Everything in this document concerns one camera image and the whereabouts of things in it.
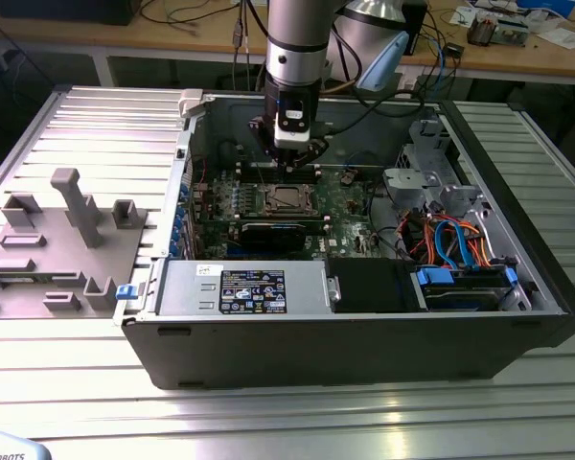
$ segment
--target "wooden table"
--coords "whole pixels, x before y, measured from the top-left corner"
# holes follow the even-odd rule
[[[197,0],[183,0],[183,5]],[[493,45],[487,48],[467,43],[466,28],[449,25],[457,0],[431,0],[432,14],[449,41],[465,46],[465,53],[456,75],[475,79],[538,81],[575,84],[575,50],[566,50],[537,36],[530,36],[524,48]],[[184,11],[180,18],[202,15],[230,6],[229,0],[211,0],[206,6]],[[262,19],[265,8],[258,8]],[[85,54],[93,58],[101,85],[114,86],[108,64],[109,57],[163,58],[177,60],[232,61],[232,31],[238,9],[222,12],[197,22],[193,33],[177,30],[166,24],[155,24],[137,15],[128,26],[3,19],[0,26],[22,48],[55,53]],[[166,19],[162,0],[156,0],[146,14]],[[249,48],[251,62],[264,60],[266,42],[250,16]],[[0,49],[12,46],[0,35]],[[409,87],[423,73],[429,72],[435,57],[425,40],[420,39],[413,56],[405,56],[398,69],[401,87]]]

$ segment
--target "black connector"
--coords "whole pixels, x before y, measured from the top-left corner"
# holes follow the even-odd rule
[[[238,50],[242,46],[242,22],[240,19],[237,19],[237,23],[234,25],[232,44],[235,50]]]
[[[464,46],[452,42],[446,43],[443,47],[443,54],[448,58],[460,59],[464,53]]]

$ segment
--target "metal bracket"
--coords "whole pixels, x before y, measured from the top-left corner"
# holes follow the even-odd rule
[[[179,115],[192,118],[204,111],[204,95],[201,89],[185,89],[179,97]]]

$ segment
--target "white sticker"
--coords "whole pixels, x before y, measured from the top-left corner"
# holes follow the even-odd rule
[[[195,276],[221,276],[223,265],[196,265]]]

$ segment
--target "metal workbench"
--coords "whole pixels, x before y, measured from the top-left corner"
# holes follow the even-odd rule
[[[0,205],[10,192],[34,192],[43,207],[63,206],[48,179],[43,185],[34,178],[50,177],[57,166],[76,166],[81,190],[93,193],[99,207],[131,197],[149,210],[132,275],[143,279],[180,130],[178,97],[173,90],[55,93],[0,168]],[[482,142],[502,141],[507,135],[502,126],[511,126],[516,136],[531,135],[521,140],[539,156],[517,160],[518,153],[502,156],[507,146],[500,146],[497,167],[504,174],[507,163],[519,164],[508,171],[521,172],[522,178],[511,179],[513,186],[531,201],[525,207],[540,211],[533,222],[551,226],[544,236],[549,235],[548,244],[575,283],[575,229],[554,227],[550,217],[554,213],[575,224],[575,205],[556,202],[544,210],[543,203],[534,202],[542,195],[528,197],[533,187],[555,183],[562,189],[556,190],[557,200],[575,201],[559,175],[541,175],[546,165],[561,160],[552,146],[537,149],[531,142],[535,129],[525,116],[510,120],[501,105],[486,107],[477,113],[462,109],[473,123],[481,122],[476,134]],[[574,173],[570,165],[563,168]],[[0,228],[4,223],[0,213]],[[562,244],[552,240],[559,232],[565,232]],[[575,336],[558,349],[529,353],[494,380],[163,391],[150,383],[111,319],[3,320],[0,429],[43,442],[56,460],[176,454],[196,459],[573,459]]]

